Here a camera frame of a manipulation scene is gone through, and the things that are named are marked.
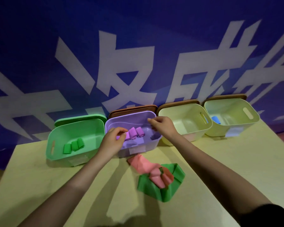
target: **person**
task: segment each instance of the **person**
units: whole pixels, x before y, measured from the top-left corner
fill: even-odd
[[[241,226],[284,226],[282,207],[273,204],[243,177],[186,140],[177,132],[170,118],[159,116],[148,119],[148,122],[177,148],[216,199]],[[121,149],[127,131],[122,127],[110,129],[97,154],[19,226],[62,227],[99,171]]]

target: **person's left arm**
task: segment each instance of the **person's left arm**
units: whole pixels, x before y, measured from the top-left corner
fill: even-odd
[[[121,149],[126,137],[124,132],[127,131],[122,127],[110,129],[104,136],[97,154],[18,227],[62,227],[99,171]]]

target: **bin lid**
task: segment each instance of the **bin lid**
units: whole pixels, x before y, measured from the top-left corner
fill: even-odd
[[[212,97],[209,97],[206,100],[204,100],[204,102],[202,103],[202,106],[204,106],[206,101],[216,100],[216,99],[243,99],[243,100],[246,100],[247,95],[245,95],[245,94],[232,94],[232,95],[223,95],[223,96],[212,96]]]
[[[156,105],[144,105],[144,106],[137,106],[137,107],[129,107],[129,108],[123,108],[119,110],[112,111],[108,118],[114,118],[118,116],[124,116],[132,113],[142,112],[142,111],[152,111],[153,113],[156,113],[156,110],[158,107]]]
[[[158,107],[156,115],[158,116],[159,111],[163,108],[185,105],[185,104],[189,104],[189,103],[200,104],[200,102],[197,99],[188,99],[188,100],[182,100],[182,101],[177,101],[177,102],[165,103],[165,104],[162,104],[160,107]]]
[[[58,119],[55,122],[55,126],[58,127],[58,126],[61,126],[61,125],[72,123],[72,122],[79,122],[79,121],[88,120],[88,119],[101,119],[104,124],[107,121],[106,116],[104,116],[102,114],[91,114],[91,115],[85,115],[85,116],[75,116],[75,117]]]

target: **storage bin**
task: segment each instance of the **storage bin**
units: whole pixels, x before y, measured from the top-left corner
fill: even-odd
[[[206,134],[211,137],[238,136],[243,130],[260,120],[253,107],[240,98],[208,99],[204,108],[212,118],[216,116],[221,124],[213,122]]]
[[[196,99],[163,104],[157,115],[169,117],[178,133],[190,142],[202,137],[212,126],[211,118]],[[162,141],[172,146],[165,137]]]
[[[104,121],[106,120],[106,117],[100,114],[57,120],[55,122],[57,127],[52,130],[48,137],[46,158],[61,167],[86,163],[98,151],[105,135]],[[70,154],[64,154],[64,145],[78,138],[83,139],[85,146],[77,151],[72,151]]]
[[[121,109],[110,114],[110,119],[105,124],[105,133],[107,133],[111,128],[116,128],[119,126],[124,127],[128,130],[132,127],[141,127],[145,133],[145,136],[141,138],[138,137],[134,140],[125,141],[121,150],[117,154],[119,158],[124,158],[136,153],[150,151],[155,149],[158,145],[158,142],[162,136],[160,135],[160,133],[153,131],[151,125],[147,121],[147,118],[155,118],[156,114],[153,111],[149,111],[148,109],[155,111],[157,107],[155,105],[146,105]],[[120,113],[122,113],[123,115],[115,117],[115,114],[118,115]]]

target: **brown lid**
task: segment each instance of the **brown lid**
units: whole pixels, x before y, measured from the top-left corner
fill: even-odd
[[[185,105],[185,104],[189,104],[189,103],[200,104],[200,102],[197,99],[188,99],[188,100],[183,100],[183,101],[178,101],[178,102],[165,103],[165,104],[162,104],[160,107],[158,107],[156,115],[158,116],[159,111],[163,108]]]
[[[153,113],[156,113],[157,110],[156,105],[144,105],[144,106],[138,106],[138,107],[129,107],[129,108],[123,108],[119,110],[112,111],[108,118],[114,118],[118,116],[124,116],[132,113],[142,112],[142,111],[152,111]]]
[[[247,95],[245,95],[245,94],[232,94],[232,95],[223,95],[223,96],[212,96],[212,97],[209,97],[206,100],[204,100],[204,102],[202,103],[202,106],[204,106],[205,102],[209,101],[209,100],[215,100],[215,99],[235,99],[235,98],[246,100],[247,99]]]

